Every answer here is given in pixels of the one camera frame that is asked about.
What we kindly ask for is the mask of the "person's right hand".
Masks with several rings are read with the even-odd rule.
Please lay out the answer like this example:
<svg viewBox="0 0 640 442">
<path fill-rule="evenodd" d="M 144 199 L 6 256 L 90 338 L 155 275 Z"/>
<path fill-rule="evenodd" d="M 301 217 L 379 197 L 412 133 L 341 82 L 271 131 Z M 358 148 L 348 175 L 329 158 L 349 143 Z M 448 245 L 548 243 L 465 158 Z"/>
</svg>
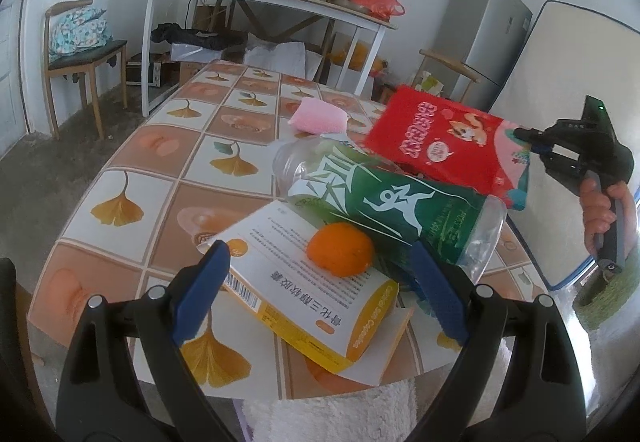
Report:
<svg viewBox="0 0 640 442">
<path fill-rule="evenodd" d="M 637 210 L 634 205 L 634 197 L 631 195 L 624 181 L 610 185 L 605 192 L 597 188 L 597 184 L 591 179 L 582 181 L 579 189 L 579 202 L 582 207 L 582 224 L 584 225 L 585 247 L 590 255 L 597 254 L 594 237 L 604 234 L 616 222 L 616 216 L 611 209 L 610 199 L 617 199 L 623 205 L 625 228 L 625 256 L 637 244 Z"/>
</svg>

